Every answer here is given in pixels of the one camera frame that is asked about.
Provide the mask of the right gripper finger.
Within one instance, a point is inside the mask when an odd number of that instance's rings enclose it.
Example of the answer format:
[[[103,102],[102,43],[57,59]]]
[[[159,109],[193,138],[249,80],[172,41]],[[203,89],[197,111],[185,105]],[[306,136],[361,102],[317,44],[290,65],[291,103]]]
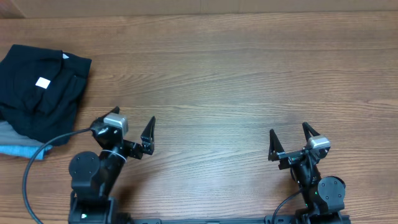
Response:
[[[308,141],[311,137],[319,136],[316,130],[314,130],[307,122],[302,123],[305,139]]]
[[[279,138],[277,137],[273,129],[269,131],[269,137],[270,137],[270,145],[269,145],[268,160],[278,161],[280,160],[281,155],[285,153],[284,148],[282,147]]]

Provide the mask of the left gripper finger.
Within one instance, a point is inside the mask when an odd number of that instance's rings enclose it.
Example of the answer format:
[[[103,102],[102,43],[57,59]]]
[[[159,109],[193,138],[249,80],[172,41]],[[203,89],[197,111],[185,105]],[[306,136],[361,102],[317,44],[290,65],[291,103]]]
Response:
[[[115,108],[113,108],[110,112],[106,113],[105,115],[103,115],[102,117],[100,117],[100,120],[104,120],[105,117],[107,117],[107,115],[111,114],[111,113],[115,113],[115,114],[119,114],[120,112],[120,108],[118,106],[116,106]]]
[[[154,129],[155,129],[155,116],[148,122],[147,126],[141,134],[142,149],[144,154],[152,155],[154,152]]]

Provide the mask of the black t-shirt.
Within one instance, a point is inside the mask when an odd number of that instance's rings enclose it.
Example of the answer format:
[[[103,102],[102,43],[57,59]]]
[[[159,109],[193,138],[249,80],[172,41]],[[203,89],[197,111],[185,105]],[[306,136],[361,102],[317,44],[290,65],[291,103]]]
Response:
[[[91,63],[62,50],[12,45],[1,61],[1,118],[39,142],[72,132]]]

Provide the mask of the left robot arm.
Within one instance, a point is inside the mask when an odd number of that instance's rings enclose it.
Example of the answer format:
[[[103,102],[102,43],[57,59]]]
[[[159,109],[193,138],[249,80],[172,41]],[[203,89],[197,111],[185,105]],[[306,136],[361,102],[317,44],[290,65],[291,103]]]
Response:
[[[70,161],[72,177],[68,223],[133,223],[129,213],[118,211],[117,200],[110,196],[128,157],[141,159],[154,152],[155,117],[151,117],[141,134],[141,143],[125,140],[127,117],[119,107],[96,118],[89,130],[101,146],[100,154],[78,153]]]

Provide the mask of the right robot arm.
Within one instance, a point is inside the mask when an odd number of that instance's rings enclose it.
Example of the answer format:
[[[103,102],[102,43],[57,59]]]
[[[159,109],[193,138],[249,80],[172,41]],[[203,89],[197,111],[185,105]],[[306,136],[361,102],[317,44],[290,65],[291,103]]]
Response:
[[[288,169],[291,178],[298,184],[298,191],[288,196],[274,210],[264,217],[265,223],[296,224],[344,224],[350,223],[348,215],[342,215],[345,208],[345,182],[337,176],[322,177],[317,164],[325,158],[331,148],[330,140],[314,130],[307,122],[302,123],[306,145],[301,150],[285,152],[275,131],[269,131],[269,161],[278,161],[279,169]],[[303,197],[305,208],[293,215],[279,215],[279,210],[297,195]]]

